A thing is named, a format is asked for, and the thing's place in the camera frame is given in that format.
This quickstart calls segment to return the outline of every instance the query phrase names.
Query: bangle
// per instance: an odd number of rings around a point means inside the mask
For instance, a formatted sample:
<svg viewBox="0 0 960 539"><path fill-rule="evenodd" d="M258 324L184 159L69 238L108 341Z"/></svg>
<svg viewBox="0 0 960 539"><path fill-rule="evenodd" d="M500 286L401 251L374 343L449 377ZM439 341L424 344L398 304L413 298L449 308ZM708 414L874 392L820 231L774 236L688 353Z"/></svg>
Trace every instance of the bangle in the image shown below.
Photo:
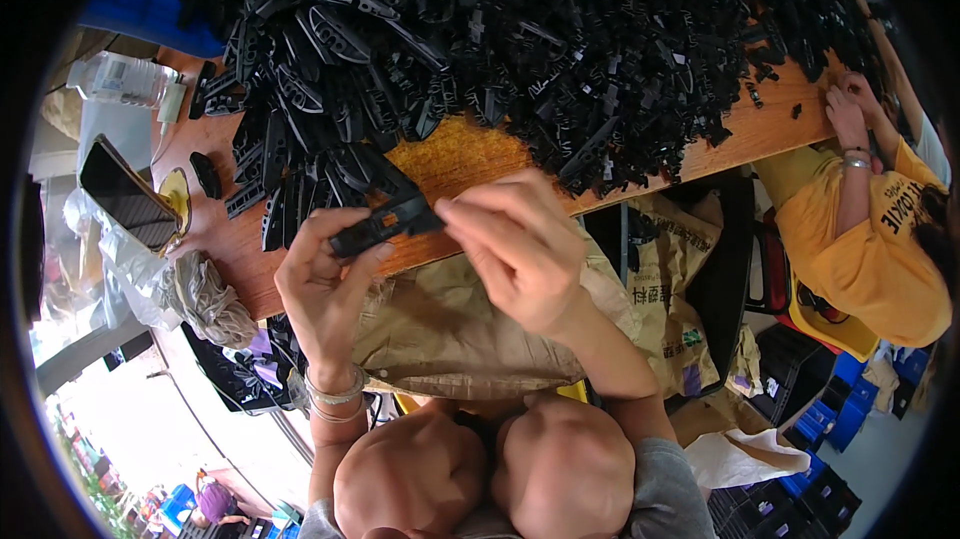
<svg viewBox="0 0 960 539"><path fill-rule="evenodd" d="M845 169L872 169L869 161L858 158L857 156L844 156L843 168Z"/></svg>
<svg viewBox="0 0 960 539"><path fill-rule="evenodd" d="M306 374L303 375L303 381L306 385L306 390L310 393L311 401L320 402L321 404L327 404L328 406L338 406L340 404L345 404L353 400L356 396L360 395L364 387L367 384L368 376L367 372L358 366L357 364L353 365L353 375L354 381L353 386L350 389L347 389L343 393L338 393L336 395L331 395L330 393L324 393L310 382L310 367L307 366Z"/></svg>
<svg viewBox="0 0 960 539"><path fill-rule="evenodd" d="M316 414L319 418L325 420L326 422L333 423L335 425L342 425L346 422L350 422L354 420L354 418L359 416L360 413L366 413L366 411L367 411L367 402L361 399L357 401L357 411L350 414L349 416L346 416L345 418L341 418L339 416L334 416L333 414L328 414L324 412L317 405L316 401L310 400L310 412Z"/></svg>

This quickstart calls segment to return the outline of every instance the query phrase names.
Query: smartphone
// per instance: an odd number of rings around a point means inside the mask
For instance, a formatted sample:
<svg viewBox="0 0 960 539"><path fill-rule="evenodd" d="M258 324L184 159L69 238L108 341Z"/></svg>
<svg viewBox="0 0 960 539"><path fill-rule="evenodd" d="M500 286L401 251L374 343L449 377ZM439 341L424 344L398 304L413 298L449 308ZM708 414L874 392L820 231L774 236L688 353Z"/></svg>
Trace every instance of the smartphone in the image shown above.
<svg viewBox="0 0 960 539"><path fill-rule="evenodd" d="M177 212L117 152L103 134L93 139L79 172L79 186L153 253L159 253L180 229Z"/></svg>

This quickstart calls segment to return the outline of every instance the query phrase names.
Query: white sleeve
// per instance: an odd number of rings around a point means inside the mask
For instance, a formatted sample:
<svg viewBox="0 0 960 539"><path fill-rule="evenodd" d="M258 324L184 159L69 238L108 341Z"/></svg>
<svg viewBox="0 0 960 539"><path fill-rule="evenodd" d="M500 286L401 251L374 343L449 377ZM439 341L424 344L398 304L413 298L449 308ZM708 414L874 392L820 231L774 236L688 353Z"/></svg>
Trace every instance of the white sleeve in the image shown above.
<svg viewBox="0 0 960 539"><path fill-rule="evenodd" d="M945 186L951 185L952 173L951 164L947 160L947 154L944 153L944 146L937 136L937 129L933 127L927 113L923 113L923 125L920 127L919 137L917 137L917 156L924 164L937 175L940 182Z"/></svg>

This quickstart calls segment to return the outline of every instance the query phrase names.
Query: red object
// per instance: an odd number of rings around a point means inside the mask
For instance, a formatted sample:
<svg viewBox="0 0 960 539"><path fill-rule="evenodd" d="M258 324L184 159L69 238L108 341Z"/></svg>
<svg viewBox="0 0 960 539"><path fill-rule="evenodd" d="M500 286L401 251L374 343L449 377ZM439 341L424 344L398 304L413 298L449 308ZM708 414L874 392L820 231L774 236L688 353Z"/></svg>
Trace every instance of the red object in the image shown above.
<svg viewBox="0 0 960 539"><path fill-rule="evenodd" d="M767 211L763 214L763 224L769 225L776 229L777 223L774 221L776 214L777 213L773 208L767 209ZM790 303L787 299L788 296L784 293L784 288L787 286L788 282L792 286L793 279L787 280L785 278L786 270L784 269L784 248L779 241L777 241L768 233L764 235L762 249L766 250L767 264L769 266L769 270L767 272L770 275L770 286L766 287L766 289L769 291L770 295L770 306L777 310L780 308L786 308L790 305ZM830 352L838 355L843 353L843 350L839 347L821 341L817 337L810 336L809 334L806 334L802 330L798 329L797 325L793 324L793 320L790 318L789 310L783 314L779 314L775 318L780 324L790 327L797 333L803 333L807 337L810 337L811 340L820 342L822 346L830 350Z"/></svg>

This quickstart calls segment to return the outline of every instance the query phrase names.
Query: person in purple shirt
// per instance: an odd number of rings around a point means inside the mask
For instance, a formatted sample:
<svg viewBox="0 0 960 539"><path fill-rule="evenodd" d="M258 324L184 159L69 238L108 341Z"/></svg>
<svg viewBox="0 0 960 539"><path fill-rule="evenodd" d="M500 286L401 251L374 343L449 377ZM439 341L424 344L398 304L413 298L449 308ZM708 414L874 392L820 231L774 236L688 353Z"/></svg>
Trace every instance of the person in purple shirt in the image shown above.
<svg viewBox="0 0 960 539"><path fill-rule="evenodd" d="M200 472L197 474L196 484L197 508L190 514L193 524L199 529L206 529L210 523L228 525L242 522L249 525L250 519L243 515L231 490L212 476Z"/></svg>

